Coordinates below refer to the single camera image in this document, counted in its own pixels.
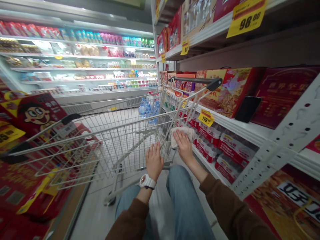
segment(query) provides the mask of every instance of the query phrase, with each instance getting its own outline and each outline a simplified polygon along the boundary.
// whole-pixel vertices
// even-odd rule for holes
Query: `jeans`
[[[171,167],[166,186],[174,207],[175,239],[215,240],[188,171],[180,165]],[[116,209],[116,219],[123,210],[130,207],[139,191],[140,187],[134,185],[123,192]],[[148,214],[143,240],[151,239],[155,238]]]

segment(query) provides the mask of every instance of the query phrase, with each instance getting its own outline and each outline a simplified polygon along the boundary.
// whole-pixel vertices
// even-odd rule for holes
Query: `shopping cart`
[[[207,86],[189,93],[174,87],[177,80]],[[71,114],[0,158],[9,164],[27,164],[36,176],[51,176],[50,186],[58,189],[113,178],[105,199],[112,205],[117,194],[140,179],[116,189],[118,176],[146,169],[146,151],[153,143],[160,142],[164,169],[169,169],[176,153],[171,151],[170,129],[187,125],[199,101],[221,83],[221,78],[174,77],[154,93]],[[206,89],[196,102],[197,94]]]

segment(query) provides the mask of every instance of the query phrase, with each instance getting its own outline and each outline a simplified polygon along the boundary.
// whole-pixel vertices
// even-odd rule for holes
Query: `black phone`
[[[259,97],[245,96],[235,116],[235,119],[245,123],[250,122],[261,101],[262,98]]]

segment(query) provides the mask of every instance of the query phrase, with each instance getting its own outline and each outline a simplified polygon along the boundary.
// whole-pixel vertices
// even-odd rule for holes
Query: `brown sleeve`
[[[142,239],[146,230],[145,219],[149,207],[138,199],[133,199],[129,209],[123,211],[113,224],[106,240]]]
[[[200,190],[206,195],[210,208],[229,240],[277,239],[262,219],[249,210],[247,204],[210,173],[200,185]]]

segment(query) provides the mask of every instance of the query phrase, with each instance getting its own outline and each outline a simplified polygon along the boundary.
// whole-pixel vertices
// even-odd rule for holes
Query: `person's left hand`
[[[146,154],[146,167],[149,177],[157,182],[164,164],[163,157],[160,157],[160,142],[152,144]]]

